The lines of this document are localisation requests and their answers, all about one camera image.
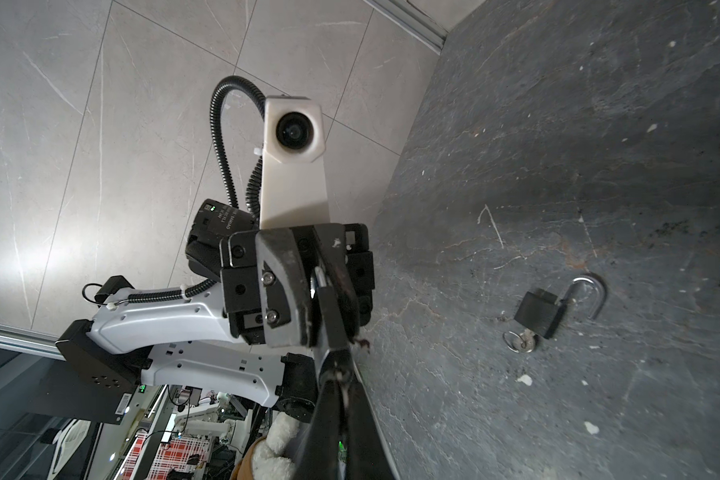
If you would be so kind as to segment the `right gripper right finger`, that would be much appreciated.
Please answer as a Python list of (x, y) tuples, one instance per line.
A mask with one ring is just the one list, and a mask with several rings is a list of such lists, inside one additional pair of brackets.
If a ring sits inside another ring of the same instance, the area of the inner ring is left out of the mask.
[(396, 467), (350, 353), (343, 354), (346, 479), (395, 479)]

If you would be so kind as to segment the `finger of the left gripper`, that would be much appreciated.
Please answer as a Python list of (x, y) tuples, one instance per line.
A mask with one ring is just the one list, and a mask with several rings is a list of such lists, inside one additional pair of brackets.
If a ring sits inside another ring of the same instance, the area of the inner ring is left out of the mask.
[(307, 347), (312, 299), (293, 231), (260, 230), (255, 248), (266, 344), (272, 348)]
[[(321, 267), (334, 287), (349, 343), (371, 317), (371, 251), (363, 224), (324, 223), (312, 227), (312, 265)], [(311, 347), (314, 338), (313, 300)]]

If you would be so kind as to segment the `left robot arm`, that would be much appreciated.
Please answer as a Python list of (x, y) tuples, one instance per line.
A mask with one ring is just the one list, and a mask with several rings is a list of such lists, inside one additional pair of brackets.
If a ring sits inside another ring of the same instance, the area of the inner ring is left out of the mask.
[(375, 286), (365, 225), (263, 231), (250, 213), (207, 200), (186, 254), (199, 284), (139, 291), (113, 276), (94, 317), (57, 340), (86, 382), (115, 396), (140, 385), (225, 392), (303, 422), (327, 378), (357, 383), (349, 347)]

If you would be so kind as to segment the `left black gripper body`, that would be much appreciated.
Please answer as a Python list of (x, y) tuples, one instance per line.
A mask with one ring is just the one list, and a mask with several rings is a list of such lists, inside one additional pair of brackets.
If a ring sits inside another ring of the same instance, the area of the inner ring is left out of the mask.
[(348, 338), (367, 325), (375, 275), (369, 231), (360, 223), (238, 232), (220, 242), (224, 312), (235, 338), (252, 344), (313, 345), (323, 315), (323, 278)]

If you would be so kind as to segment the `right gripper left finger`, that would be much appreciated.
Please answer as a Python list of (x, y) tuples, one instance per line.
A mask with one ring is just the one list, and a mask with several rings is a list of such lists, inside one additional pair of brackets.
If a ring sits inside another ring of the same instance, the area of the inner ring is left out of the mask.
[(333, 351), (323, 362), (320, 391), (293, 479), (340, 478), (339, 442), (343, 418), (344, 352)]

